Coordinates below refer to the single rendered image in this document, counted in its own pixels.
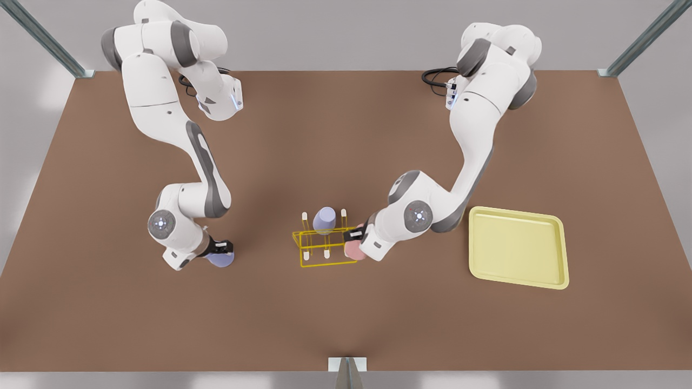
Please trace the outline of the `silver frame post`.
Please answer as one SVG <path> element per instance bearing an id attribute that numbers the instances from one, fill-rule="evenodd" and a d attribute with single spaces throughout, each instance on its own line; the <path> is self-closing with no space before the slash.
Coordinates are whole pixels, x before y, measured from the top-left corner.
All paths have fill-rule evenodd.
<path id="1" fill-rule="evenodd" d="M 673 0 L 608 68 L 597 69 L 599 77 L 618 77 L 689 8 L 692 0 Z"/>
<path id="2" fill-rule="evenodd" d="M 31 37 L 51 54 L 76 79 L 92 78 L 94 70 L 85 69 L 62 45 L 47 32 L 18 0 L 0 0 L 0 7 Z"/>
<path id="3" fill-rule="evenodd" d="M 337 372 L 335 389 L 365 389 L 361 372 L 367 371 L 366 357 L 329 357 L 327 370 Z"/>

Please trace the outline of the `yellow tray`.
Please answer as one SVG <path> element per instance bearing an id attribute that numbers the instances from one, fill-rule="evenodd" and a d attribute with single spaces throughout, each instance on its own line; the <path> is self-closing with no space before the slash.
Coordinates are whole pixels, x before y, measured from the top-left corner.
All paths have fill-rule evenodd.
<path id="1" fill-rule="evenodd" d="M 564 290 L 569 271 L 563 222 L 554 215 L 473 207 L 469 269 L 480 280 Z"/>

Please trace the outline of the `pink cup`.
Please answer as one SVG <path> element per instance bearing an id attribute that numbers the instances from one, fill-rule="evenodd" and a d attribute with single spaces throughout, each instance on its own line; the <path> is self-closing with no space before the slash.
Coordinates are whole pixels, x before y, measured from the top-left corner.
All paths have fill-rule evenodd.
<path id="1" fill-rule="evenodd" d="M 357 227 L 365 227 L 365 224 L 361 223 Z M 366 258 L 366 254 L 360 249 L 361 240 L 353 242 L 344 242 L 344 254 L 353 260 L 362 260 Z"/>

